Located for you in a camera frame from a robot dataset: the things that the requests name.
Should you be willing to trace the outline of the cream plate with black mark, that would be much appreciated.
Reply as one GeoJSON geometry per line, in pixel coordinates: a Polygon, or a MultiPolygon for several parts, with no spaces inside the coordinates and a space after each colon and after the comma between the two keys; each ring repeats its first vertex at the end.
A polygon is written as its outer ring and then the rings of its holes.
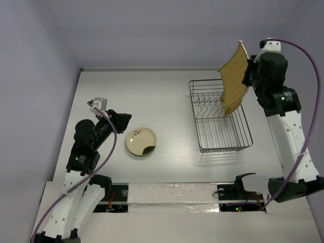
{"type": "Polygon", "coordinates": [[[128,151],[135,156],[147,156],[151,154],[157,145],[157,137],[153,130],[139,127],[131,130],[126,138],[128,151]]]}

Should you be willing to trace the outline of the square bamboo tray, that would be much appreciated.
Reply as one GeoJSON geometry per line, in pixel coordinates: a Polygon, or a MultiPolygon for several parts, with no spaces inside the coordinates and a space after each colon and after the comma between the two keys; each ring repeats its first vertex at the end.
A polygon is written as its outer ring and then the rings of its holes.
{"type": "Polygon", "coordinates": [[[225,117],[238,109],[249,89],[242,83],[248,66],[248,58],[243,42],[239,40],[233,56],[218,70],[223,84],[221,102],[225,117]]]}

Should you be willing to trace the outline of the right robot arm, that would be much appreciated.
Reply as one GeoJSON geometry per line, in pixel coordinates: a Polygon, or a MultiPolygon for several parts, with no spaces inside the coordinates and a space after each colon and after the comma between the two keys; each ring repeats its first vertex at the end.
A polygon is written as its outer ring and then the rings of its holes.
{"type": "Polygon", "coordinates": [[[277,202],[297,199],[323,190],[323,177],[303,149],[305,136],[297,92],[284,85],[288,61],[280,53],[252,55],[242,83],[252,87],[263,108],[275,142],[283,176],[268,180],[268,191],[277,202]]]}

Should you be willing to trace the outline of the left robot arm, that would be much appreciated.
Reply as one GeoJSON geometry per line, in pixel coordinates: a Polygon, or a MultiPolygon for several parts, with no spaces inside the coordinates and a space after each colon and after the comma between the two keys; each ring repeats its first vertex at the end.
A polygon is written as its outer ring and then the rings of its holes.
{"type": "Polygon", "coordinates": [[[98,122],[83,119],[75,125],[74,144],[59,198],[38,222],[31,242],[80,242],[80,234],[101,200],[112,197],[110,177],[98,174],[99,147],[110,134],[122,134],[132,116],[93,108],[98,122]]]}

